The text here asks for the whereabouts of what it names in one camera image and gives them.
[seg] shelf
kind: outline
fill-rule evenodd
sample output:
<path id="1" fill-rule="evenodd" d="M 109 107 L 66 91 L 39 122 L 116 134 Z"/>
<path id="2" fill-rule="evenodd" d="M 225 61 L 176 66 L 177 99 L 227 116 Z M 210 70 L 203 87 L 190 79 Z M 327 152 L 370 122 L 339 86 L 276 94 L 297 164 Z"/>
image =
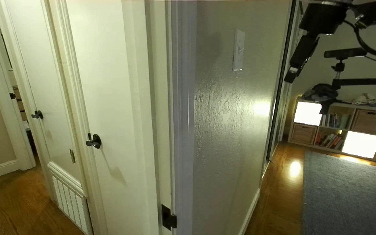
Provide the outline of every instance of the shelf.
<path id="1" fill-rule="evenodd" d="M 319 103 L 297 100 L 289 142 L 376 160 L 376 107 L 332 103 L 326 115 L 319 109 Z"/>
<path id="2" fill-rule="evenodd" d="M 328 150 L 340 150 L 345 138 L 345 130 L 335 128 L 318 128 L 313 146 Z"/>

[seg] light switch plate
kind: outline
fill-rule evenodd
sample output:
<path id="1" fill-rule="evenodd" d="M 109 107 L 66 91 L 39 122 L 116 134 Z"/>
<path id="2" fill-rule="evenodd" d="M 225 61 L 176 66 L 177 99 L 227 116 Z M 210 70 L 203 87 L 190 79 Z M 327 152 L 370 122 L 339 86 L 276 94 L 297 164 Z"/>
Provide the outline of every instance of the light switch plate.
<path id="1" fill-rule="evenodd" d="M 233 44 L 233 56 L 232 56 L 232 70 L 242 70 L 242 58 L 243 58 L 243 38 L 245 34 L 241 30 L 234 31 L 234 44 Z"/>

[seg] door frame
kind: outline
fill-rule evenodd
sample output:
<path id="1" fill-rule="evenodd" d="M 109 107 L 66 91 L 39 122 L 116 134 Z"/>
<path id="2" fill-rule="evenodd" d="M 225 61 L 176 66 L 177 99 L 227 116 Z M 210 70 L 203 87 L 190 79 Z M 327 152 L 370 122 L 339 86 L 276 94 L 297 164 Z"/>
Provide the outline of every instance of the door frame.
<path id="1" fill-rule="evenodd" d="M 156 159 L 157 202 L 174 211 L 173 160 L 170 152 L 170 92 L 169 92 L 169 23 L 166 1 L 146 1 L 148 64 L 152 96 L 153 141 Z M 164 226 L 161 235 L 174 233 Z"/>
<path id="2" fill-rule="evenodd" d="M 177 235 L 193 232 L 194 77 L 196 2 L 169 1 L 170 122 Z"/>
<path id="3" fill-rule="evenodd" d="M 8 92 L 12 92 L 12 87 L 3 62 L 3 52 L 0 48 L 0 111 L 15 159 L 18 160 L 18 168 L 24 171 L 35 167 L 35 160 L 19 115 L 18 104 L 8 98 Z"/>
<path id="4" fill-rule="evenodd" d="M 302 0 L 294 0 L 294 8 L 290 9 L 293 10 L 293 18 L 292 18 L 292 24 L 290 24 L 290 30 L 288 31 L 288 44 L 285 44 L 285 58 L 289 58 L 290 55 L 293 53 L 293 48 L 297 44 L 298 38 L 304 34 L 302 30 L 298 28 L 298 23 L 304 15 L 304 6 L 302 6 Z M 280 108 L 279 108 L 279 129 L 276 133 L 276 139 L 281 141 L 283 139 L 283 133 L 284 133 L 284 125 L 285 125 L 285 118 L 288 116 L 288 109 L 289 109 L 289 99 L 290 99 L 290 90 L 292 90 L 292 83 L 285 83 L 283 82 L 281 86 L 281 95 L 280 95 Z"/>
<path id="5" fill-rule="evenodd" d="M 290 44 L 293 41 L 292 32 L 296 30 L 294 24 L 297 21 L 297 9 L 298 9 L 298 0 L 290 0 L 289 6 L 289 17 L 288 17 L 288 24 L 287 24 L 287 34 L 284 38 L 284 45 L 283 45 L 283 56 L 280 61 L 280 68 L 277 73 L 277 81 L 275 87 L 275 95 L 271 104 L 271 117 L 268 122 L 268 138 L 266 142 L 266 152 L 264 152 L 264 165 L 267 162 L 271 160 L 272 154 L 275 152 L 275 147 L 279 141 L 281 141 L 281 133 L 283 133 L 283 125 L 284 125 L 284 113 L 287 112 L 288 107 L 288 99 L 289 99 L 289 86 L 283 81 L 283 77 L 287 71 L 288 65 L 288 57 L 290 53 Z"/>
<path id="6" fill-rule="evenodd" d="M 76 57 L 72 45 L 72 35 L 69 23 L 67 5 L 65 0 L 44 1 L 46 9 L 50 9 L 52 22 L 54 24 L 55 41 L 58 45 L 59 61 L 65 74 L 65 86 L 67 88 L 67 98 L 70 100 L 71 120 L 75 126 L 76 145 L 80 151 L 82 167 L 86 177 L 87 203 L 91 214 L 91 223 L 93 233 L 108 233 L 104 219 L 102 201 L 100 188 L 97 184 L 97 173 L 95 168 L 95 159 L 92 147 L 87 147 L 84 141 L 87 133 L 89 133 L 84 99 L 82 92 L 82 83 L 79 79 L 79 69 L 76 65 Z M 153 139 L 152 139 L 152 116 L 151 116 L 151 94 L 149 81 L 146 79 L 148 74 L 148 58 L 147 58 L 147 36 L 146 36 L 146 9 L 143 1 L 126 1 L 122 5 L 123 11 L 123 27 L 127 44 L 129 57 L 129 73 L 131 75 L 131 102 L 134 122 L 138 124 L 135 129 L 136 146 L 139 158 L 142 159 L 140 168 L 147 176 L 143 181 L 148 186 L 144 192 L 148 198 L 156 198 L 156 181 L 155 181 L 155 159 L 153 159 Z M 148 203 L 149 211 L 157 215 L 157 203 Z M 149 231 L 157 229 L 157 218 L 148 218 Z"/>

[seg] gray rug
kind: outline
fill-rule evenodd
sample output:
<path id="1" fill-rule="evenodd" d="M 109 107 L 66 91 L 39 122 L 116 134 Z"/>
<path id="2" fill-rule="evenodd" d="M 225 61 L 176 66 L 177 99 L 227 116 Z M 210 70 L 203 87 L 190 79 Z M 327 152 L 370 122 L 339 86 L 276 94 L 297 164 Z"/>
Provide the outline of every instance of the gray rug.
<path id="1" fill-rule="evenodd" d="M 307 151 L 304 235 L 376 235 L 376 167 Z"/>

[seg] hardwood floor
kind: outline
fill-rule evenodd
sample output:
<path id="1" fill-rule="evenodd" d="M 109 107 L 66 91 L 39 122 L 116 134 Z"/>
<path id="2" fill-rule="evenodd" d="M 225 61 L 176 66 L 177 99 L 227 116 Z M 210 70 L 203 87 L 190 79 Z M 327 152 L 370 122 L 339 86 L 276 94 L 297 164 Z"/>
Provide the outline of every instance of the hardwood floor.
<path id="1" fill-rule="evenodd" d="M 82 233 L 49 199 L 40 168 L 0 177 L 0 235 Z"/>
<path id="2" fill-rule="evenodd" d="M 268 164 L 245 235 L 297 235 L 301 233 L 302 162 L 306 147 L 279 143 Z M 341 154 L 323 152 L 354 163 L 374 162 Z"/>

